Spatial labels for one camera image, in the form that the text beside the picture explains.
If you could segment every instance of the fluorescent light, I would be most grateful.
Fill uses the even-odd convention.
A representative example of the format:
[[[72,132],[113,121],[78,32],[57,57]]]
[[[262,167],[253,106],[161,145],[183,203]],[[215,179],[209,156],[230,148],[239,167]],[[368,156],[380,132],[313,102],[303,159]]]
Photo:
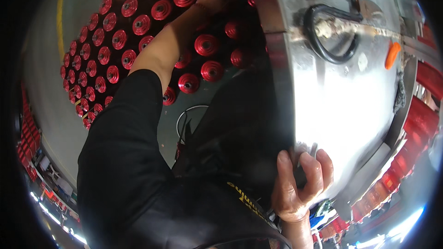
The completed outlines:
[[[75,237],[76,239],[78,239],[79,241],[83,242],[84,244],[87,244],[87,243],[86,243],[86,240],[85,240],[84,238],[82,238],[81,236],[75,234],[74,237]]]
[[[361,248],[365,248],[365,247],[379,244],[380,242],[382,242],[384,240],[385,240],[385,235],[381,235],[381,236],[375,237],[371,240],[365,241],[363,243],[360,243],[359,241],[357,241],[357,243],[355,245],[357,246],[357,249],[361,249]]]

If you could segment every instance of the gray floor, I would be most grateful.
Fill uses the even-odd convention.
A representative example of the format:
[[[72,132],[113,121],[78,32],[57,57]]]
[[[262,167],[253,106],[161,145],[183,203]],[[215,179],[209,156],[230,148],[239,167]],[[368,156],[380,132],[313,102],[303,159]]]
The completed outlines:
[[[63,0],[63,46],[66,52],[71,40],[90,15],[98,11],[102,0]],[[38,125],[42,130],[42,147],[59,168],[65,179],[74,187],[77,179],[77,158],[88,131],[76,115],[75,107],[68,100],[59,76],[61,66],[57,44],[57,0],[44,0],[31,21],[27,45],[24,50],[24,82]],[[186,108],[197,104],[209,104],[219,86],[236,72],[231,68],[217,83],[201,82],[193,95],[180,93],[177,101],[163,108],[158,127],[160,152],[169,166],[174,163],[178,137],[175,131],[177,118]],[[205,110],[190,113],[194,129]]]

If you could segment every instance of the black clothing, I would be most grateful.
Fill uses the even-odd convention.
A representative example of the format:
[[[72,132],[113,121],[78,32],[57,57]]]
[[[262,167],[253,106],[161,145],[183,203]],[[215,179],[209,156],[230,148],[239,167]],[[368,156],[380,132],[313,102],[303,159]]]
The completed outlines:
[[[225,92],[222,88],[214,97],[186,147],[188,156],[195,154],[190,156],[191,162],[199,163],[199,168],[186,165],[187,176],[175,178],[158,148],[157,126],[163,106],[158,76],[149,70],[139,70],[123,81],[113,101],[91,125],[78,159],[79,214],[91,249],[207,248],[228,241],[263,238],[268,246],[266,238],[282,241],[281,248],[284,243],[288,244],[263,209],[249,197],[250,193],[245,192],[263,184],[263,191],[258,190],[256,194],[265,194],[267,198],[263,201],[269,201],[270,193],[266,189],[273,184],[275,174],[263,176],[267,179],[264,184],[254,177],[245,177],[242,172],[254,169],[246,161],[243,167],[247,169],[232,171],[234,166],[228,158],[210,174],[204,169],[214,162],[202,165],[198,161],[204,154],[219,155],[211,160],[223,160],[221,155],[233,158],[243,154],[251,156],[252,161],[253,146],[260,143],[261,138],[254,136],[244,143],[235,138],[217,139],[226,134],[220,131],[223,127],[214,125],[213,129],[203,131],[208,121],[223,122],[225,128],[244,128],[244,131],[248,123],[252,123],[254,115],[248,107],[236,109],[250,116],[248,121],[229,123],[230,118],[223,116],[214,120],[217,111],[212,107],[222,108],[216,98],[227,96]],[[259,124],[269,122],[270,119],[263,118]],[[218,150],[209,149],[211,141],[216,141]],[[256,151],[263,154],[267,150],[261,150],[262,145],[257,144]],[[264,164],[274,167],[276,156],[274,152],[271,160],[267,158]],[[245,248],[233,244],[231,248],[234,247]]]

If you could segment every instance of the fingers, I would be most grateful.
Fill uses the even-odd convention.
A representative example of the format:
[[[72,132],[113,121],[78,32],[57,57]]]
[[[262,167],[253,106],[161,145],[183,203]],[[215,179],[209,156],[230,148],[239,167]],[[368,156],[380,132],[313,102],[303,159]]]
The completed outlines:
[[[299,197],[302,202],[309,202],[323,192],[322,166],[306,152],[300,155],[300,164],[306,174],[307,183],[299,192]]]
[[[323,149],[317,151],[317,160],[322,165],[323,191],[325,191],[334,182],[334,166],[332,165],[332,160]]]

